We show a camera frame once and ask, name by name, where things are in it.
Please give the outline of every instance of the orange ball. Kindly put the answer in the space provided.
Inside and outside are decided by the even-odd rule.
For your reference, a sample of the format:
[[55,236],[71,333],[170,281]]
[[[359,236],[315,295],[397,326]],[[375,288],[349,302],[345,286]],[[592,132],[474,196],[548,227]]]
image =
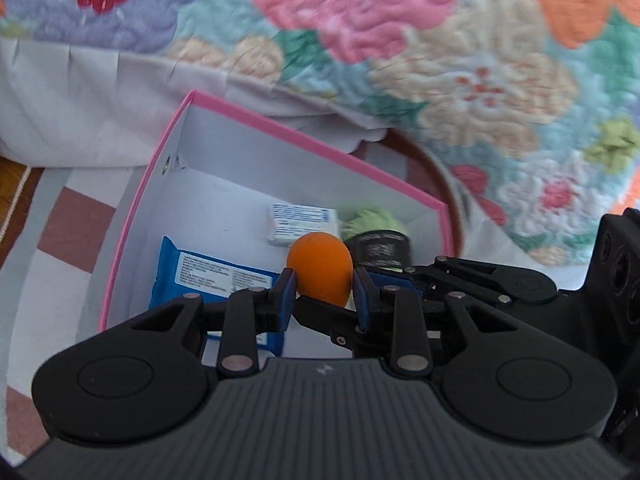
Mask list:
[[287,267],[296,271],[301,296],[345,306],[351,293],[353,263],[347,246],[328,233],[309,233],[289,248]]

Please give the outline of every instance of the small white box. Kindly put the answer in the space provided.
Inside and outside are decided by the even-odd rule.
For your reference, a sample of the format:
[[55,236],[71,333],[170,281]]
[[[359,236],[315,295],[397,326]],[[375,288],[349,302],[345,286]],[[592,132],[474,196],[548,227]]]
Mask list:
[[290,246],[309,233],[329,233],[340,237],[340,226],[335,209],[308,205],[273,204],[270,214],[269,243]]

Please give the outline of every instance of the pink box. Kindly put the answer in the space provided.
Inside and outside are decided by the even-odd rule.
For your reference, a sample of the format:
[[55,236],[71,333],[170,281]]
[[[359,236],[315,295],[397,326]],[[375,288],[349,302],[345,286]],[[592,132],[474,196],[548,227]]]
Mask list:
[[273,203],[388,210],[406,225],[414,262],[452,254],[447,205],[300,132],[193,91],[146,168],[124,224],[100,330],[146,310],[162,237],[181,250],[280,272],[286,248],[268,244]]

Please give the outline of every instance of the ribbed gray housing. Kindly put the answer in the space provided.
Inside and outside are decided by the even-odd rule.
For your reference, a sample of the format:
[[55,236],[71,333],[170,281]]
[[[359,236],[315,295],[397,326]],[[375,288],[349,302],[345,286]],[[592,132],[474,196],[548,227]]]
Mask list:
[[20,472],[29,480],[619,480],[627,468],[591,438],[527,449],[476,434],[427,384],[397,380],[377,360],[271,359],[252,378],[221,383],[171,434],[121,449],[52,440]]

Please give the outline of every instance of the white sheet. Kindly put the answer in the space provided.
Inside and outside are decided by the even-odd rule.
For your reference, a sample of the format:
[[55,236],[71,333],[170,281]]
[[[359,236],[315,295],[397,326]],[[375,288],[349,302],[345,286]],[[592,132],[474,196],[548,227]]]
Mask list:
[[[367,116],[244,76],[161,58],[0,38],[0,155],[28,166],[145,165],[193,88],[271,116],[344,152],[353,151],[361,139],[380,140],[384,134],[383,125]],[[541,268],[470,204],[465,258]],[[545,272],[562,288],[578,288],[586,266]]]

